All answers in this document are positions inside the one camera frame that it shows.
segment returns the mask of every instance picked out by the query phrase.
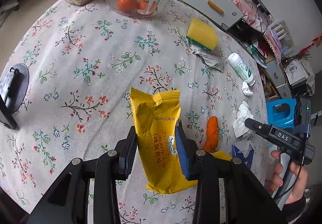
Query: black sleeve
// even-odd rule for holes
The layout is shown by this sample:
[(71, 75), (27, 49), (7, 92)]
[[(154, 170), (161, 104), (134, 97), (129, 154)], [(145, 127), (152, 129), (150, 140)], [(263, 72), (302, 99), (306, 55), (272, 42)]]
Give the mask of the black sleeve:
[(297, 218), (305, 208), (305, 196), (303, 194), (302, 198), (291, 204), (285, 204), (282, 213), (286, 216), (287, 222), (291, 222)]

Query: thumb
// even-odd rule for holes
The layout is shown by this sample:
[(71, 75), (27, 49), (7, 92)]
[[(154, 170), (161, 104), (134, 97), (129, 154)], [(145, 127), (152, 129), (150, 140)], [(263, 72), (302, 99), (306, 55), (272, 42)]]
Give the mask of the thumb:
[[(300, 169), (300, 166), (292, 162), (291, 165), (289, 166), (289, 169), (293, 174), (297, 175)], [(306, 171), (306, 169), (302, 167), (300, 175), (298, 176), (298, 180), (295, 183), (294, 188), (292, 190), (292, 193), (295, 198), (300, 199), (303, 196), (306, 183), (307, 183), (307, 178), (308, 178), (308, 172)]]

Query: white bottle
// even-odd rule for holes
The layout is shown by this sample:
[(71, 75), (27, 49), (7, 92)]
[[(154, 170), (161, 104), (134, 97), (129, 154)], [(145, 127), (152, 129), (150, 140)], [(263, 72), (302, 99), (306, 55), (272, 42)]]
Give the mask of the white bottle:
[(255, 84), (252, 71), (246, 66), (237, 53), (232, 53), (229, 55), (228, 62), (243, 79), (243, 81), (245, 81), (249, 86), (253, 86)]

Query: metal screw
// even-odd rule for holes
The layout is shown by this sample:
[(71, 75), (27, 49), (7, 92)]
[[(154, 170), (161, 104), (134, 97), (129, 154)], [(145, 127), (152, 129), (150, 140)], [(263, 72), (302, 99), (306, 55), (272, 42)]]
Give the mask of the metal screw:
[(205, 155), (206, 155), (206, 152), (205, 152), (204, 150), (197, 150), (197, 151), (196, 151), (196, 154), (197, 154), (198, 156), (205, 156)]
[(242, 160), (240, 158), (233, 158), (232, 162), (235, 163), (235, 164), (241, 164)]
[(73, 159), (73, 160), (71, 161), (71, 163), (72, 163), (73, 165), (80, 164), (80, 162), (81, 162), (80, 158), (75, 158), (75, 159)]
[(116, 150), (110, 150), (107, 152), (107, 155), (110, 156), (110, 157), (113, 157), (117, 154), (117, 151)]

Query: human hand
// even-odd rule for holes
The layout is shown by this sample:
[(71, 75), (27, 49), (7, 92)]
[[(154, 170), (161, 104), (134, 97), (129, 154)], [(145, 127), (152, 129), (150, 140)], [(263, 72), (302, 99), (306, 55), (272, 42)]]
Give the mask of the human hand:
[[(279, 159), (280, 158), (280, 151), (272, 151), (270, 153), (272, 155), (272, 157), (274, 159)], [(297, 175), (300, 166), (297, 165), (296, 163), (292, 162), (291, 165), (289, 166), (290, 171)], [(273, 170), (273, 177), (272, 177), (272, 186), (271, 189), (272, 190), (277, 190), (279, 187), (281, 187), (283, 185), (283, 180), (282, 178), (279, 176), (279, 174), (281, 174), (283, 171), (283, 166), (281, 163), (277, 162), (274, 166), (274, 170)], [(305, 187), (306, 187), (306, 182), (307, 182), (307, 178), (308, 178), (308, 172), (306, 171), (306, 169), (304, 169), (302, 167), (300, 175), (298, 177), (297, 182), (295, 183), (292, 192), (290, 193), (288, 199), (286, 200), (285, 204), (290, 204), (293, 203), (295, 201), (298, 201), (304, 193)]]

